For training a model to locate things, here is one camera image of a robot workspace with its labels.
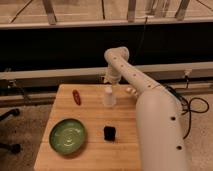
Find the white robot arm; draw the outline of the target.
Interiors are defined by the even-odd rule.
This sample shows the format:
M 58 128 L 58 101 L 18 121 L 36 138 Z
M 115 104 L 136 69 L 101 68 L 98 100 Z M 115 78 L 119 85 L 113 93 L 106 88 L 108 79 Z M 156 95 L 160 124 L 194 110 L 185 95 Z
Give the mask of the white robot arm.
M 121 77 L 139 94 L 136 125 L 142 171 L 190 171 L 179 117 L 181 102 L 162 84 L 128 63 L 126 47 L 107 49 L 105 82 Z

